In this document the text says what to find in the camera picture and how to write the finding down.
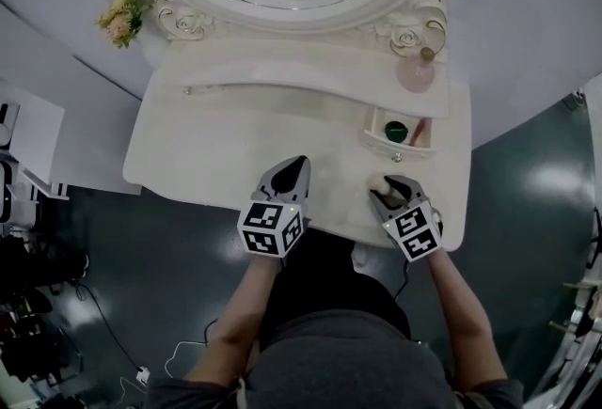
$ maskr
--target small object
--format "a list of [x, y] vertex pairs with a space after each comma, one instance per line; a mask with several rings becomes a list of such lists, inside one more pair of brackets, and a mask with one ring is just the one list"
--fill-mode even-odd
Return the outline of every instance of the small object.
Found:
[[385, 125], [387, 139], [395, 143], [403, 143], [407, 138], [407, 127], [401, 121], [390, 121]]
[[391, 186], [385, 181], [380, 173], [370, 175], [367, 183], [370, 190], [374, 190], [382, 196], [387, 196], [391, 193]]
[[247, 252], [281, 259], [298, 242], [305, 231], [310, 172], [308, 157], [298, 156], [263, 174], [238, 218]]
[[416, 125], [416, 130], [414, 130], [414, 133], [412, 133], [412, 138], [410, 138], [410, 147], [416, 147], [416, 142], [418, 141], [419, 137], [422, 135], [422, 132], [424, 132], [425, 127], [426, 127], [426, 120], [424, 118], [421, 118], [420, 121], [418, 122], [418, 125]]
[[138, 374], [135, 375], [135, 379], [143, 386], [149, 384], [149, 377], [151, 377], [151, 371], [145, 368], [144, 366], [140, 366], [138, 370]]
[[420, 184], [402, 175], [387, 175], [384, 179], [393, 195], [382, 196], [371, 190], [369, 198], [389, 238], [410, 262], [440, 248], [443, 224]]
[[397, 79], [413, 93], [424, 93], [435, 80], [435, 52], [422, 48], [419, 54], [400, 59], [397, 65]]

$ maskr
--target flower bouquet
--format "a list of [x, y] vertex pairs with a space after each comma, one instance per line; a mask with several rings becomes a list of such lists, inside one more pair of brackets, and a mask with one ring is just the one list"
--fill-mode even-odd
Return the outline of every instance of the flower bouquet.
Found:
[[114, 0], [95, 24], [107, 31], [118, 48], [127, 48], [142, 27], [142, 15], [152, 8], [147, 0]]

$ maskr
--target electrical outlet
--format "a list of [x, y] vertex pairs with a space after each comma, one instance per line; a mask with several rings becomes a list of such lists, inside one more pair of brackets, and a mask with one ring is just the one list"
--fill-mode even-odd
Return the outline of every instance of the electrical outlet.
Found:
[[151, 371], [144, 366], [141, 366], [138, 374], [135, 375], [135, 379], [144, 386], [148, 385], [149, 377], [151, 377]]

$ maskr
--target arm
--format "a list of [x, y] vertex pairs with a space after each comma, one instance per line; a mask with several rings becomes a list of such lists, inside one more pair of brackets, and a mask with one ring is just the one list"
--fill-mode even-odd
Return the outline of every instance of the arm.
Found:
[[507, 379], [477, 296], [445, 250], [437, 250], [428, 263], [450, 331], [457, 388], [469, 391], [485, 382]]
[[253, 258], [224, 313], [214, 325], [207, 351], [186, 375], [186, 381], [230, 387], [245, 370], [248, 353], [260, 330], [279, 270], [277, 259]]

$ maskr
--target carved rose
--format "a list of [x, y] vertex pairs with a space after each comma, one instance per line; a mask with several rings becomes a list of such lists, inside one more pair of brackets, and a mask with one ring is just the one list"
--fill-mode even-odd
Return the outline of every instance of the carved rose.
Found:
[[194, 15], [184, 15], [176, 20], [176, 27], [184, 33], [195, 33], [198, 29], [200, 19]]
[[391, 40], [399, 47], [412, 48], [422, 43], [420, 33], [412, 28], [397, 28], [391, 33]]

